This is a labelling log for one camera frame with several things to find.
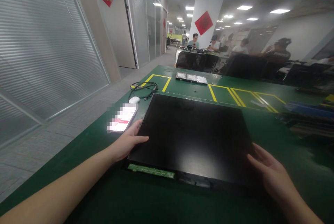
computer monitor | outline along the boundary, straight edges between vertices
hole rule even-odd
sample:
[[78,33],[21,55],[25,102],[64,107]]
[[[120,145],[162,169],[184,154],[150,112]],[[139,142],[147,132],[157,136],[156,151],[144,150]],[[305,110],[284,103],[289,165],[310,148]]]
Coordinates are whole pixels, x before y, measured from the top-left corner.
[[238,108],[154,94],[138,135],[150,139],[128,156],[131,170],[210,188],[261,184]]

phone screen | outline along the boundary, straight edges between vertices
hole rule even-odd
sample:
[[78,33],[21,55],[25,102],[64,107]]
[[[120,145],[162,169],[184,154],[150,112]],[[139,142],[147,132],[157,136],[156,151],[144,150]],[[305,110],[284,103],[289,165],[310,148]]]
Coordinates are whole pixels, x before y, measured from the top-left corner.
[[138,104],[123,104],[118,114],[109,122],[107,133],[124,132],[138,110]]

red diamond decoration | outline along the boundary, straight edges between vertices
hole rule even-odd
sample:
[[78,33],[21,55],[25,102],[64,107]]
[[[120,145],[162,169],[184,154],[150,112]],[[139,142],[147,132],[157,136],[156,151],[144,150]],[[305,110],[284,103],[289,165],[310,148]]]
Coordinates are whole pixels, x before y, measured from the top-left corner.
[[211,26],[213,26],[208,11],[204,12],[203,15],[196,20],[195,25],[200,35],[204,34]]

black cable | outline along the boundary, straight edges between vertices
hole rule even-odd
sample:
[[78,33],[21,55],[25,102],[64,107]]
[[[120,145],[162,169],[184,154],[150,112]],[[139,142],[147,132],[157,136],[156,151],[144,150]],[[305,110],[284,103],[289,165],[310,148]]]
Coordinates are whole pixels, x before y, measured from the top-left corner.
[[150,98],[153,93],[155,91],[157,91],[159,88],[158,88],[158,85],[154,82],[136,82],[136,83],[133,83],[131,86],[130,86],[130,94],[129,94],[129,97],[128,97],[128,100],[130,100],[130,97],[131,97],[131,94],[135,91],[139,91],[139,90],[142,90],[142,89],[149,89],[151,90],[149,95],[146,95],[146,96],[143,96],[143,97],[139,97],[140,99],[144,99],[144,100],[147,100],[148,98]]

green circuit board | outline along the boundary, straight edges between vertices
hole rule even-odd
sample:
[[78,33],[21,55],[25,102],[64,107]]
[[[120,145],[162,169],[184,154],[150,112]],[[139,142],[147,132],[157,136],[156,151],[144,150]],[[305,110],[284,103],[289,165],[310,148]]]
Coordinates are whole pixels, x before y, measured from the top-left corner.
[[140,165],[135,165],[135,164],[130,164],[128,166],[128,169],[132,170],[133,172],[144,172],[144,173],[149,173],[157,176],[162,176],[166,178],[171,178],[174,179],[174,173],[173,172],[167,172],[164,170],[159,170],[155,168],[149,168],[149,167],[144,167]]

